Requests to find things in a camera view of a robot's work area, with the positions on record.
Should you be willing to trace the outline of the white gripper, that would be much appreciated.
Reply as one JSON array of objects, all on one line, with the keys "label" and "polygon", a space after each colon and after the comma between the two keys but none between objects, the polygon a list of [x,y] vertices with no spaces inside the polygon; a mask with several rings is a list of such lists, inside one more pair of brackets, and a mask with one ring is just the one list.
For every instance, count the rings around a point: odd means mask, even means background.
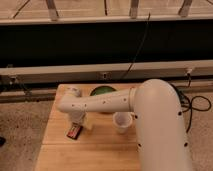
[{"label": "white gripper", "polygon": [[83,123],[83,127],[87,130],[93,129],[93,120],[86,116],[86,113],[83,111],[73,111],[69,114],[69,119],[72,123],[76,123],[81,125]]}]

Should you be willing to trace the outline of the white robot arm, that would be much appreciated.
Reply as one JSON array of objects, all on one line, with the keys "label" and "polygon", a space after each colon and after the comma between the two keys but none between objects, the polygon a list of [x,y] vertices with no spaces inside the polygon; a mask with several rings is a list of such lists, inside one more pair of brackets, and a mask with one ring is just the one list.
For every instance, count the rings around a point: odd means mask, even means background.
[{"label": "white robot arm", "polygon": [[149,79],[137,87],[86,97],[66,92],[58,109],[63,113],[132,112],[140,171],[193,171],[181,102],[166,81]]}]

